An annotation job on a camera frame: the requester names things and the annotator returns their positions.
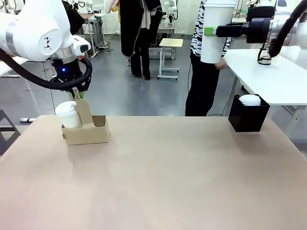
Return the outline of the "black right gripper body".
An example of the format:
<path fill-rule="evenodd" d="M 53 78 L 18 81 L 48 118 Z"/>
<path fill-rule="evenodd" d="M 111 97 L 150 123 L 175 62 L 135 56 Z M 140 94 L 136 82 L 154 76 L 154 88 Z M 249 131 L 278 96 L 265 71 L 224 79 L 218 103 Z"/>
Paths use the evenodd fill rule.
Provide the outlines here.
<path fill-rule="evenodd" d="M 273 6 L 258 6 L 248 9 L 247 26 L 242 28 L 248 44 L 263 44 L 267 41 L 271 20 L 275 14 Z"/>

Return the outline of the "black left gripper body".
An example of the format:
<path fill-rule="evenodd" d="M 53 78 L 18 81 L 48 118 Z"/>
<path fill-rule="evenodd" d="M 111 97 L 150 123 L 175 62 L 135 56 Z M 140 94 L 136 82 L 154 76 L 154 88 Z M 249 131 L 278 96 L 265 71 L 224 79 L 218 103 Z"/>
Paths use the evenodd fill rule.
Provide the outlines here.
<path fill-rule="evenodd" d="M 70 85 L 70 87 L 66 88 L 62 86 L 61 91 L 71 92 L 73 88 L 77 88 L 79 92 L 88 90 L 93 72 L 92 63 L 89 59 L 75 59 L 66 64 L 61 60 L 54 60 L 52 66 L 56 71 L 56 75 L 51 77 L 51 82 L 57 82 L 61 85 L 68 83 Z"/>

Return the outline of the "person's right hand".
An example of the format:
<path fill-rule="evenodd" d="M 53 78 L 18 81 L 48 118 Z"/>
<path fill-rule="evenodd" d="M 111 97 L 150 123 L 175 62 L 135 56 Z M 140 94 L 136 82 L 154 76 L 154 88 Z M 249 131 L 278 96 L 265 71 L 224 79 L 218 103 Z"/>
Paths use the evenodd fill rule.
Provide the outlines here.
<path fill-rule="evenodd" d="M 216 69 L 225 69 L 228 67 L 225 59 L 222 57 L 218 63 L 215 64 Z"/>

